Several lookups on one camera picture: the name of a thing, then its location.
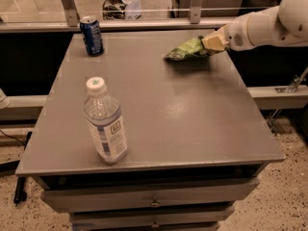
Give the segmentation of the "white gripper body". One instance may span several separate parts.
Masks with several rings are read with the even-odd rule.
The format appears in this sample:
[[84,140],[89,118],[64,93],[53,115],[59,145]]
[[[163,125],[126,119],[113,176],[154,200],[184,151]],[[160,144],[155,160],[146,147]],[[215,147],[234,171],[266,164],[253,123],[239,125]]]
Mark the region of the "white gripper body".
[[250,19],[253,13],[238,16],[232,20],[224,29],[228,39],[228,46],[235,51],[250,50],[255,47],[249,38]]

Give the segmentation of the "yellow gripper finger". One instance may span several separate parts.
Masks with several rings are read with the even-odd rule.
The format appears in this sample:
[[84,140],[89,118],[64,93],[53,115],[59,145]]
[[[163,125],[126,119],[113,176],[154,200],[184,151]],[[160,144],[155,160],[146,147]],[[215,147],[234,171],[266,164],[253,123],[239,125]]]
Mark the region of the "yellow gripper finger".
[[227,34],[226,34],[227,29],[228,29],[228,26],[224,25],[224,26],[220,27],[219,29],[217,29],[216,31],[214,31],[213,33],[209,34],[208,37],[209,38],[214,38],[214,37],[226,38],[227,37]]
[[222,36],[222,35],[205,37],[202,40],[202,43],[205,49],[209,51],[221,52],[221,51],[226,50],[229,47],[228,40],[225,38],[225,36]]

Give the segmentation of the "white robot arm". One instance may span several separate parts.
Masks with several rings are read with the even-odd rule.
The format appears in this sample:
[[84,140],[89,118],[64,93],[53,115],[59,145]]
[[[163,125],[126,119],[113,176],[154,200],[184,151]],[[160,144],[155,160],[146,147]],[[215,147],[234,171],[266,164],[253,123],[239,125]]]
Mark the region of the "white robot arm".
[[241,15],[205,36],[202,43],[212,51],[307,46],[308,0],[281,0],[278,6]]

